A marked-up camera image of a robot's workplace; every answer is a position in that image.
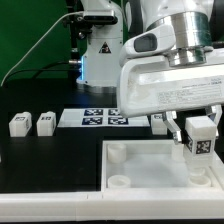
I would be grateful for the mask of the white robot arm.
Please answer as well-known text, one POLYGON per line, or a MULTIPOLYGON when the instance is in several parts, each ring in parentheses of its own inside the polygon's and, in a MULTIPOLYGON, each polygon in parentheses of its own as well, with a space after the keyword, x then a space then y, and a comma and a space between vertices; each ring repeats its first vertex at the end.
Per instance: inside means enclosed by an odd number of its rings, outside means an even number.
POLYGON ((210 21, 221 0, 81 0, 91 25, 78 86, 116 91, 125 117, 161 113, 181 141, 172 113, 205 108, 215 123, 224 104, 224 48, 210 21))

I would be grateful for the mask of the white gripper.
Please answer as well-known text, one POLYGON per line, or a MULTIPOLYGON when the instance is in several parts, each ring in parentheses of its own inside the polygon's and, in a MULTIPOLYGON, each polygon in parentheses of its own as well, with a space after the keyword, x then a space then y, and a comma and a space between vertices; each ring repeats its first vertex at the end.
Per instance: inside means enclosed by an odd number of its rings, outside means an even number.
POLYGON ((205 108, 219 125, 224 104, 224 54, 209 54, 198 66, 171 68, 164 56, 128 61, 117 86, 117 106, 123 117, 162 113, 176 145, 182 143, 175 111, 205 108))

